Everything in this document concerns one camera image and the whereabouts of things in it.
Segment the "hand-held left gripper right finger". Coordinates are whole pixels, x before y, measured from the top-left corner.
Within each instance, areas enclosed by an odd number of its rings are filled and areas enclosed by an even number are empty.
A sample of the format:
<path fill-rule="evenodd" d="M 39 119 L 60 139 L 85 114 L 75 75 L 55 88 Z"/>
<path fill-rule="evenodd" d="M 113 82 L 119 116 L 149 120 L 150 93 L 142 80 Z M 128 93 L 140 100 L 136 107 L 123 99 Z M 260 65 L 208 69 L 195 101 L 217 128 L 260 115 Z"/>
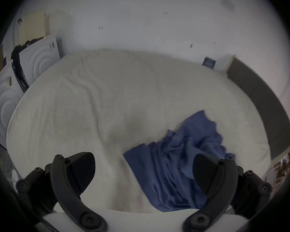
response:
<path fill-rule="evenodd" d="M 246 172 L 233 157 L 216 158 L 197 154 L 193 176 L 207 196 L 205 205 L 182 224 L 183 232 L 204 232 L 212 227 L 229 206 L 235 215 L 251 219 L 270 200 L 272 186 L 252 170 Z"/>

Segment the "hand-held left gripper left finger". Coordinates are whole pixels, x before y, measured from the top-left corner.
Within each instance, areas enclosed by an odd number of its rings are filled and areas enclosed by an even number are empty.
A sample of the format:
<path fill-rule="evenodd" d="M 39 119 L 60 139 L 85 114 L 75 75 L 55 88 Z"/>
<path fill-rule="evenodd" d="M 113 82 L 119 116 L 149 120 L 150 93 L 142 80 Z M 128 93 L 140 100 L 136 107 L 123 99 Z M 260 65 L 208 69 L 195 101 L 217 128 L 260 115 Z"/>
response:
<path fill-rule="evenodd" d="M 106 220 L 89 209 L 81 194 L 93 180 L 96 171 L 94 155 L 81 152 L 70 157 L 55 155 L 45 168 L 36 167 L 16 183 L 16 199 L 30 218 L 42 221 L 58 203 L 68 218 L 86 232 L 106 232 Z"/>

